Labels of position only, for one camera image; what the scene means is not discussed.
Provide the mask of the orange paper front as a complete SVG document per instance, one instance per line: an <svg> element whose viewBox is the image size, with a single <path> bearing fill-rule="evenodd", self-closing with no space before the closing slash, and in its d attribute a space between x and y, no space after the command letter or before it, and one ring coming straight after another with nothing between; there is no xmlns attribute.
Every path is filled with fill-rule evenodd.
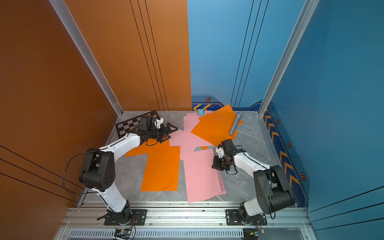
<svg viewBox="0 0 384 240"><path fill-rule="evenodd" d="M170 146L159 155L149 154L141 191L176 191L178 189L179 167L180 147Z"/></svg>

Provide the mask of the pink paper top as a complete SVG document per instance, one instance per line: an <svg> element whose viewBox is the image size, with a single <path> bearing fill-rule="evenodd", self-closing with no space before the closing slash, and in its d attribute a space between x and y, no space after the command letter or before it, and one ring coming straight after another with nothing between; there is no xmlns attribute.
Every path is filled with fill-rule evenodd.
<svg viewBox="0 0 384 240"><path fill-rule="evenodd" d="M223 182L223 179L222 179L221 172L220 172L220 171L217 171L217 173L218 173L218 180L219 180L220 189L221 189L221 191L220 191L220 193L218 194L218 196L220 196L220 195L224 195L224 194L226 194L227 192L226 192L226 189L225 189L225 186L224 186L224 182Z"/></svg>

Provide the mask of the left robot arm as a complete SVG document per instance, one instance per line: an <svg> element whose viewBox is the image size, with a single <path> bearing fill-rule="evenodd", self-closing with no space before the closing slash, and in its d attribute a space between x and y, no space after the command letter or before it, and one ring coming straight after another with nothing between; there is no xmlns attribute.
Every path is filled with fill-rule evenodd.
<svg viewBox="0 0 384 240"><path fill-rule="evenodd" d="M143 145L148 140L162 144L171 138L178 128L164 124L161 117L144 115L139 124L117 141L86 151L79 181L97 194L107 206L107 213L97 220L105 219L105 225L129 225L134 223L130 203L124 198L115 184L115 162L127 152Z"/></svg>

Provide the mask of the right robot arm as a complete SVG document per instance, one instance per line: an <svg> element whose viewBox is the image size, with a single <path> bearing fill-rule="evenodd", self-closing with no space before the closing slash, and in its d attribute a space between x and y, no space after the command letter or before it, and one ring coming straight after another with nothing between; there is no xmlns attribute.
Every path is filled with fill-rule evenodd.
<svg viewBox="0 0 384 240"><path fill-rule="evenodd" d="M292 187L281 166L270 166L256 160L241 146L235 146L231 139L223 141L214 152L213 169L226 173L231 167L235 173L241 169L254 180L256 197L240 204L236 223L255 225L264 216L273 217L277 211L296 204Z"/></svg>

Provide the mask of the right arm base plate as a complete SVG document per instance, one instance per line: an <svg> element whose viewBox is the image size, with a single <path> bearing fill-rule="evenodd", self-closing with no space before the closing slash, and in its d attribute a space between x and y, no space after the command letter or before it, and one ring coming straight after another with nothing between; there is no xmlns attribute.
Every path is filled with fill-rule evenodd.
<svg viewBox="0 0 384 240"><path fill-rule="evenodd" d="M267 226L267 218L265 214L249 216L242 208L227 209L226 221L228 226Z"/></svg>

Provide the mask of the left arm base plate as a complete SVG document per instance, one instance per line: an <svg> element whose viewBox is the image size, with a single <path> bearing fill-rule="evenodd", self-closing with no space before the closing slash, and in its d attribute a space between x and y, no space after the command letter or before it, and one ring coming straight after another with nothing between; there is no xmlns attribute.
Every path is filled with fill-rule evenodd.
<svg viewBox="0 0 384 240"><path fill-rule="evenodd" d="M107 210L107 213L98 220L105 219L105 226L144 226L147 212L146 209L125 210L121 213Z"/></svg>

